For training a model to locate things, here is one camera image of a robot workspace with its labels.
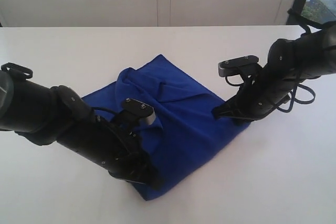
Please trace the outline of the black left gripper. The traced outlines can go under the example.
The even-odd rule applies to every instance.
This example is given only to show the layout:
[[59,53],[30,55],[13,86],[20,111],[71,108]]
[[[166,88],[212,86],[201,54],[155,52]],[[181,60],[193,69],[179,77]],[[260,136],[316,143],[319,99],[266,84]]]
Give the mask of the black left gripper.
[[113,178],[144,184],[160,190],[164,179],[152,164],[149,154],[142,148],[139,133],[129,135],[125,130],[102,116],[97,116],[101,131],[97,165],[107,170]]

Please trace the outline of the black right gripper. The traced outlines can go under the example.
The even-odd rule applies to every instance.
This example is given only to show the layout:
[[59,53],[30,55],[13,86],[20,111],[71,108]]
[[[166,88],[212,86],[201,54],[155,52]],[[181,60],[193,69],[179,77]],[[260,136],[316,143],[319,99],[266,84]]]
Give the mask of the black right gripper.
[[241,88],[231,99],[212,109],[215,119],[231,118],[236,122],[264,119],[289,101],[289,80],[256,79]]

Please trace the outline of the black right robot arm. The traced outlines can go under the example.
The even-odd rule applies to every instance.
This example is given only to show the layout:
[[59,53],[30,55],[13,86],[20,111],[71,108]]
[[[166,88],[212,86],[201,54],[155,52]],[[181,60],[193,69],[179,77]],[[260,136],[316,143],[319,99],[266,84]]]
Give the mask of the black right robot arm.
[[296,40],[278,39],[270,47],[267,63],[260,66],[256,56],[225,60],[218,64],[220,77],[240,76],[238,92],[212,109],[214,118],[231,118],[237,124],[267,117],[275,110],[291,111],[294,103],[310,104],[314,100],[296,98],[306,80],[335,73],[335,25],[313,33],[309,28]]

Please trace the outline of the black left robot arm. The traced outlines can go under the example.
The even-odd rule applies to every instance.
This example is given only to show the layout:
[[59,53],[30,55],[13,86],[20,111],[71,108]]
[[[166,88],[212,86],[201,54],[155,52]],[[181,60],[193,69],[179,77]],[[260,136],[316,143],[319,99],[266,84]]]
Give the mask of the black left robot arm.
[[160,189],[164,180],[134,129],[150,125],[154,108],[125,99],[111,120],[100,116],[67,86],[47,88],[31,81],[33,71],[1,66],[1,131],[15,132],[38,146],[54,142],[90,160],[120,180]]

